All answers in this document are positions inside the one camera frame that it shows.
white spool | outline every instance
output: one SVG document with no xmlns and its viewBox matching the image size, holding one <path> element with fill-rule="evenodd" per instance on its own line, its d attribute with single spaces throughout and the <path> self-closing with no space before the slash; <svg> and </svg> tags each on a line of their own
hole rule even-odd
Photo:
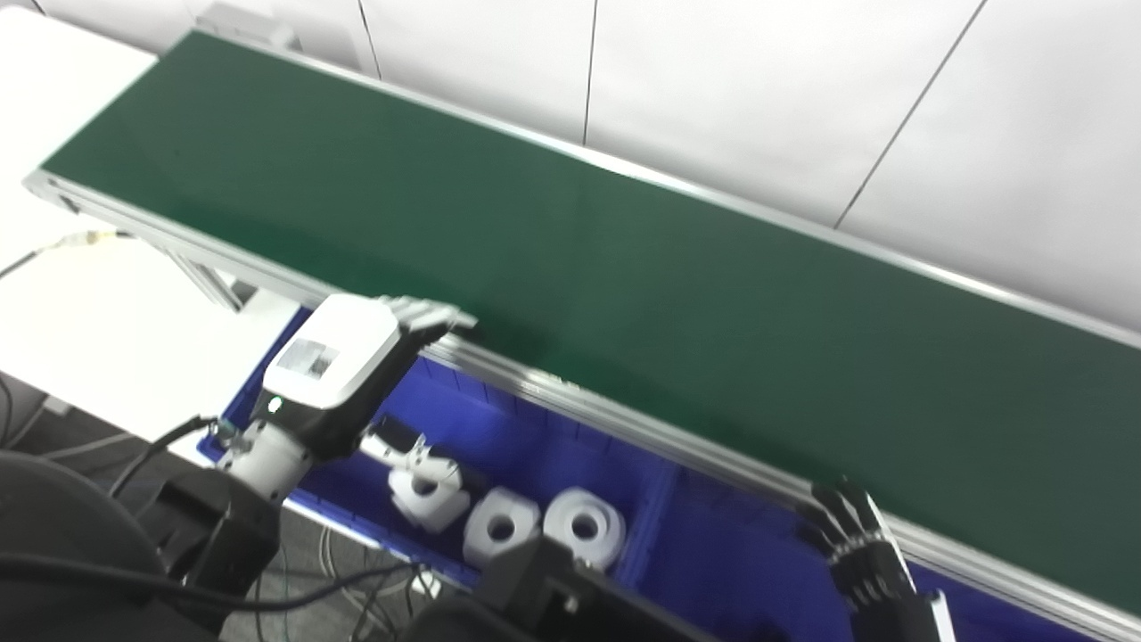
<svg viewBox="0 0 1141 642">
<path fill-rule="evenodd" d="M 463 527 L 463 559 L 477 569 L 539 535 L 539 504 L 496 487 L 471 510 Z"/>
<path fill-rule="evenodd" d="M 596 495 L 568 488 L 547 509 L 543 534 L 566 545 L 575 558 L 606 570 L 622 554 L 626 522 L 622 513 Z"/>
<path fill-rule="evenodd" d="M 446 529 L 471 505 L 471 495 L 459 486 L 431 483 L 399 469 L 388 474 L 388 488 L 396 510 L 431 534 Z"/>
</svg>

green conveyor belt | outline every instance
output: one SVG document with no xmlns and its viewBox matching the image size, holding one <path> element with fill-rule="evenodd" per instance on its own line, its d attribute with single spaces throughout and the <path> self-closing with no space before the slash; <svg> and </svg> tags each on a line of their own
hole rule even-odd
<svg viewBox="0 0 1141 642">
<path fill-rule="evenodd" d="M 1141 612 L 1141 351 L 204 34 L 44 169 Z"/>
</svg>

blue storage bin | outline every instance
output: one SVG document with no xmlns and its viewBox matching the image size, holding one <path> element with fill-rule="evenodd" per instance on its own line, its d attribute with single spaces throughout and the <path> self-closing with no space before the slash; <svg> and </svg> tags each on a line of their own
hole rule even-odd
<svg viewBox="0 0 1141 642">
<path fill-rule="evenodd" d="M 235 426 L 249 425 L 269 359 L 307 316 L 302 312 L 292 320 L 224 414 Z M 485 476 L 489 487 L 505 487 L 543 509 L 570 487 L 608 502 L 626 520 L 623 555 L 609 575 L 625 586 L 639 579 L 647 544 L 661 526 L 674 464 L 422 358 L 381 406 L 378 414 L 383 413 L 424 433 L 428 444 L 446 447 L 462 464 Z M 222 454 L 213 439 L 204 440 L 200 450 L 216 461 Z M 388 471 L 357 454 L 318 466 L 290 498 L 461 584 L 474 585 L 478 571 L 462 555 L 467 514 L 438 535 L 413 527 L 391 503 Z"/>
<path fill-rule="evenodd" d="M 793 535 L 795 513 L 682 470 L 639 593 L 726 642 L 848 642 L 848 613 L 819 554 Z M 947 595 L 958 642 L 1092 642 L 925 568 L 916 587 Z"/>
<path fill-rule="evenodd" d="M 249 425 L 270 359 L 308 317 L 301 310 L 224 417 Z M 421 359 L 379 409 L 446 446 L 492 486 L 547 504 L 572 486 L 626 519 L 610 577 L 726 642 L 848 642 L 851 631 L 824 560 L 793 536 L 799 518 L 766 499 L 678 468 L 589 426 Z M 220 446 L 199 445 L 217 460 Z M 388 469 L 362 455 L 314 470 L 290 497 L 461 584 L 461 517 L 432 536 L 395 510 Z M 960 642 L 1091 642 L 1089 637 L 939 574 L 912 566 L 916 585 L 947 594 Z"/>
</svg>

conveyor belt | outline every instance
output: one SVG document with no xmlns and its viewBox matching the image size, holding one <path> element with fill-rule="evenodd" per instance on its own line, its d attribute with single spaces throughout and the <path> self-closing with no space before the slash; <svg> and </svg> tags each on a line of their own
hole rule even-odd
<svg viewBox="0 0 1141 642">
<path fill-rule="evenodd" d="M 201 33 L 29 184 L 308 302 L 456 302 L 483 334 L 437 359 L 743 486 L 851 476 L 913 556 L 1141 637 L 1099 603 L 1141 612 L 1133 335 Z"/>
</svg>

white table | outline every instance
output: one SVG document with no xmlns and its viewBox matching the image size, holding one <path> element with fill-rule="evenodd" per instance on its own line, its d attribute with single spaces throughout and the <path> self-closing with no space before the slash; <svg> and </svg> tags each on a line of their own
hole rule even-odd
<svg viewBox="0 0 1141 642">
<path fill-rule="evenodd" d="M 106 227 L 37 198 L 21 180 L 154 59 L 32 11 L 0 9 L 0 266 L 68 231 Z M 221 413 L 297 309 L 259 291 L 234 314 L 136 239 L 51 250 L 0 279 L 0 372 L 154 441 L 194 415 Z M 171 452 L 207 465 L 197 442 L 184 438 Z"/>
</svg>

